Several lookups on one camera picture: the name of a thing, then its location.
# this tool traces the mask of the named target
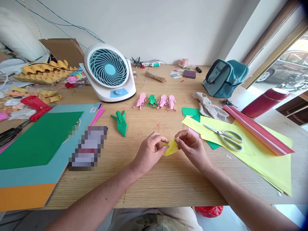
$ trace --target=bundle of sticks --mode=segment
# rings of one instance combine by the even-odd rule
[[[154,74],[152,74],[152,73],[150,73],[148,71],[145,72],[145,76],[151,77],[151,78],[156,79],[156,80],[161,81],[161,82],[167,82],[167,80],[165,78],[160,77],[158,75],[154,75]]]

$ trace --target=white fan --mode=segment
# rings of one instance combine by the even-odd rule
[[[130,60],[106,43],[90,46],[80,67],[103,102],[122,102],[136,94]]]

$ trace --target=scissors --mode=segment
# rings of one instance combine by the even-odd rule
[[[31,122],[30,120],[27,120],[26,122],[22,123],[16,128],[10,128],[5,132],[0,133],[0,147],[6,145],[8,142],[14,139],[17,136],[17,134],[22,130],[22,128],[30,122]]]
[[[232,149],[233,151],[242,151],[243,147],[238,143],[243,143],[243,139],[241,138],[239,134],[232,132],[232,131],[217,131],[214,128],[207,126],[206,124],[202,124],[202,125],[210,129],[211,131],[217,133],[222,139],[222,141],[225,143],[225,145],[227,145],[228,148]],[[231,147],[229,143],[233,144],[235,147],[237,147],[237,149]]]

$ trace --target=car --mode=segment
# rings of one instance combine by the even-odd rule
[[[308,75],[308,52],[302,50],[286,51],[256,82],[270,81],[283,83],[291,74]]]

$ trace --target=purple booklet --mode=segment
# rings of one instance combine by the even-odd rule
[[[183,74],[183,77],[195,79],[196,78],[196,72],[185,70],[184,74]]]

